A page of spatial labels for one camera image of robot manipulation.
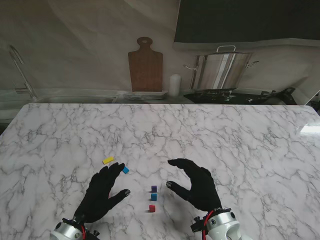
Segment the small cube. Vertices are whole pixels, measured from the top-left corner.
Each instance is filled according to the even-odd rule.
[[[156,193],[157,192],[157,186],[151,186],[151,192]]]
[[[155,205],[149,205],[149,212],[154,213],[156,211],[156,206]]]
[[[107,163],[110,163],[112,161],[114,161],[115,158],[113,156],[107,157],[105,160],[103,160],[103,164],[106,165]]]
[[[151,201],[157,201],[157,194],[151,193]]]
[[[124,172],[125,174],[127,174],[127,173],[129,172],[129,169],[128,169],[126,166],[124,166],[124,169],[122,170],[122,172]]]

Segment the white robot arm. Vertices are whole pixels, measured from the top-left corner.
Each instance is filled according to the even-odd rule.
[[[235,214],[231,212],[231,208],[217,209],[207,221],[206,217],[208,216],[205,216],[203,220],[196,217],[194,219],[196,222],[191,226],[193,232],[202,231],[202,239],[206,239],[206,234],[208,234],[212,240],[252,240],[240,233],[240,223]]]
[[[91,233],[83,224],[78,224],[74,219],[63,218],[50,233],[50,240],[99,240],[99,232]]]

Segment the cutting board handle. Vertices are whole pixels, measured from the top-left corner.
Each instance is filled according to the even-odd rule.
[[[140,45],[140,48],[150,48],[153,41],[150,37],[142,36],[139,37],[136,42]]]

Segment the red cable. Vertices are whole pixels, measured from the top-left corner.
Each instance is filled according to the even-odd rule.
[[[211,214],[213,214],[213,213],[214,213],[213,210],[208,213],[208,215],[206,216],[206,218],[205,218],[205,220],[204,220],[204,226],[207,225],[207,222],[208,222],[208,220],[209,220],[209,217],[210,217]],[[207,239],[206,239],[206,230],[205,230],[205,229],[202,231],[202,239],[203,239],[203,240],[207,240]]]
[[[85,231],[84,226],[81,226],[81,229],[82,229],[83,240],[85,240],[86,239],[86,231]]]

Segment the sink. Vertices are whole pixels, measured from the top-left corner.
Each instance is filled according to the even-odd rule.
[[[112,96],[51,96],[37,99],[38,104],[111,104]]]

